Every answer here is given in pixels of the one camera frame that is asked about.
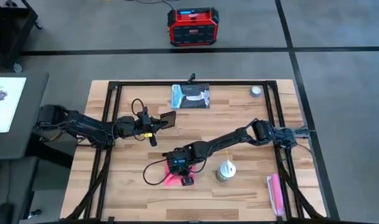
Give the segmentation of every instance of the gray floor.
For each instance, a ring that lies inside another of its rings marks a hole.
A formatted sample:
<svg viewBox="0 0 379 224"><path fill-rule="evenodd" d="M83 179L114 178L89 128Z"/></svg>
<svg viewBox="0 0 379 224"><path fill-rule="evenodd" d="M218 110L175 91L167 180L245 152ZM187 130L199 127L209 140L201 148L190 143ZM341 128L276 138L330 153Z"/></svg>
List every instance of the gray floor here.
<svg viewBox="0 0 379 224"><path fill-rule="evenodd" d="M29 3L45 28L33 30L27 50L171 48L166 27L169 8L163 4L124 0ZM379 45L379 0L282 3L297 47ZM172 4L220 10L218 42L211 47L286 46L274 0ZM299 53L297 57L340 217L379 222L379 52ZM193 72L199 78L294 79L287 53L38 56L23 57L22 64L26 71L50 73L44 103L80 111L92 80L187 78ZM63 181L60 177L54 182ZM36 203L34 207L56 209L47 208L50 202L46 200Z"/></svg>

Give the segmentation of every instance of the wooden tabletop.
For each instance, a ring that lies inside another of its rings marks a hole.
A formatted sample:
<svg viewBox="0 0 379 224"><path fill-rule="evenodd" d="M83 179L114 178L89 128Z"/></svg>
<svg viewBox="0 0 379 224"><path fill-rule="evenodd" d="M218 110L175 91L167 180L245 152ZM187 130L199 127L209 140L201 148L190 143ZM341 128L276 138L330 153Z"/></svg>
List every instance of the wooden tabletop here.
<svg viewBox="0 0 379 224"><path fill-rule="evenodd" d="M276 81L286 126L302 126L292 80ZM101 119L107 86L108 81L93 81L86 115ZM114 216L116 221L275 220L266 185L266 176L277 173L272 144L261 147L237 144L226 151L216 152L209 157L205 169L195 175L193 186L151 186L143 181L145 166L162 159L163 152L193 141L209 141L245 126L255 117L268 120L264 97L252 97L250 86L210 86L210 96L210 109L177 110L175 127L157 133L157 147L134 138L116 140L103 220L108 216ZM152 116L158 117L171 110L170 86L124 86L118 117L132 115L130 105L135 98L143 100ZM300 139L299 143L309 147L306 140ZM77 148L61 217L72 212L88 190L94 155L92 148ZM236 165L237 172L228 182L219 182L215 171L227 156ZM311 153L302 147L295 147L292 158L300 190L316 210L325 215ZM150 167L146 173L148 181L161 180L164 166L158 164Z"/></svg>

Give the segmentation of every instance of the book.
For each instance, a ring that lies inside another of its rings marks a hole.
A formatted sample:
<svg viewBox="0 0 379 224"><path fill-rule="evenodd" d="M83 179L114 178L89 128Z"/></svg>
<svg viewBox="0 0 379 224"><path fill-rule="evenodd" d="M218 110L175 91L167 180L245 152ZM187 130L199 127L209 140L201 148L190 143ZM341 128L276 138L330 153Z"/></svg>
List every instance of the book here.
<svg viewBox="0 0 379 224"><path fill-rule="evenodd" d="M210 108L210 87L208 84L173 85L171 108Z"/></svg>
<svg viewBox="0 0 379 224"><path fill-rule="evenodd" d="M0 77L0 133L11 127L25 82L26 78Z"/></svg>

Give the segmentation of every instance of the red power station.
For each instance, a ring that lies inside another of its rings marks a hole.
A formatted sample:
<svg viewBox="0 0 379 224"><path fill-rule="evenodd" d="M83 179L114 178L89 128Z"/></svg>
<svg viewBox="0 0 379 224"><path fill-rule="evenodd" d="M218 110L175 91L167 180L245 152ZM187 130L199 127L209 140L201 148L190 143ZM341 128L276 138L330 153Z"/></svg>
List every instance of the red power station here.
<svg viewBox="0 0 379 224"><path fill-rule="evenodd" d="M174 46L210 45L217 40L220 18L213 7L171 10L167 18Z"/></svg>

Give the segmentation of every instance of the white sign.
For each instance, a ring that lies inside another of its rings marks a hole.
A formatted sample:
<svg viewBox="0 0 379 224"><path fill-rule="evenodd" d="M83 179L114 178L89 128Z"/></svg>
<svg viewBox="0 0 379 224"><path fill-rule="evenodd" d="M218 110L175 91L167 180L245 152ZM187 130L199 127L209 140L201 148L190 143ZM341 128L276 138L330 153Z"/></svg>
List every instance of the white sign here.
<svg viewBox="0 0 379 224"><path fill-rule="evenodd" d="M0 77L0 133L7 133L11 127L25 82L26 78Z"/></svg>

